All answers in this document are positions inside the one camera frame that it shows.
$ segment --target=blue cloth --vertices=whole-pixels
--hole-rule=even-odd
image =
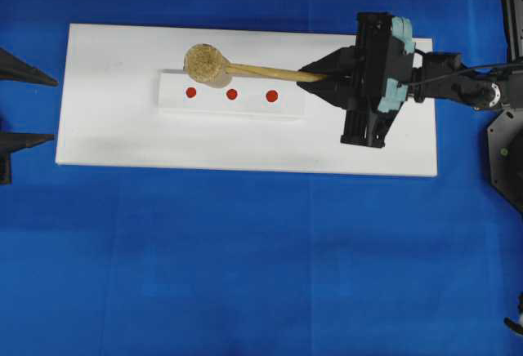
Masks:
[[[499,0],[0,0],[0,47],[62,81],[71,22],[355,33],[358,11],[409,17],[468,65],[505,61]],[[60,94],[0,82],[4,128],[57,132]],[[488,183],[494,114],[436,111],[433,179],[14,154],[0,354],[521,354],[503,317],[523,291],[523,226]]]

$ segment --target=blue tabletop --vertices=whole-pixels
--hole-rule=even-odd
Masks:
[[[389,11],[467,65],[506,55],[500,0],[0,6],[0,47],[61,82],[71,22],[355,33],[358,11]],[[56,133],[61,89],[0,82],[3,128]],[[494,116],[437,102],[436,178],[58,167],[54,143],[14,154],[0,354],[521,354],[503,317],[523,291],[523,224],[488,183]]]

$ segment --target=white board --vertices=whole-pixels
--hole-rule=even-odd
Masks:
[[[181,74],[186,51],[202,42],[236,63],[300,69],[354,41],[350,35],[72,24],[56,162],[435,176],[433,100],[405,103],[387,146],[370,149],[340,144],[345,112],[295,83],[234,78],[238,97],[230,101],[227,88],[197,85]],[[431,50],[431,40],[416,42]],[[170,80],[163,94],[160,79]],[[192,100],[203,104],[187,109],[180,101],[189,85],[197,91]],[[278,92],[272,105],[279,108],[264,111],[270,90]],[[219,99],[221,108],[205,99]]]

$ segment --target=red dot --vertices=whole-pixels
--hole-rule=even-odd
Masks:
[[[186,95],[187,97],[190,99],[192,97],[195,97],[196,96],[196,88],[187,88],[187,91],[186,91]]]
[[[275,101],[278,100],[278,92],[277,91],[268,91],[267,94],[265,95],[265,97],[267,98],[267,101],[270,102],[270,103],[274,103]]]
[[[234,100],[238,97],[238,92],[235,89],[230,89],[227,91],[227,98],[229,100]]]

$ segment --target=black cable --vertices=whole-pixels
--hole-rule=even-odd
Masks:
[[[474,71],[476,69],[494,69],[494,68],[523,68],[523,63],[519,64],[493,64],[493,65],[478,65],[472,66],[471,68],[466,68],[463,70],[458,70],[449,74],[443,74],[442,76],[428,78],[426,80],[417,81],[417,82],[402,82],[401,85],[407,85],[409,87],[419,87],[420,85],[428,84],[429,82],[445,80],[446,78],[459,76],[464,73]]]

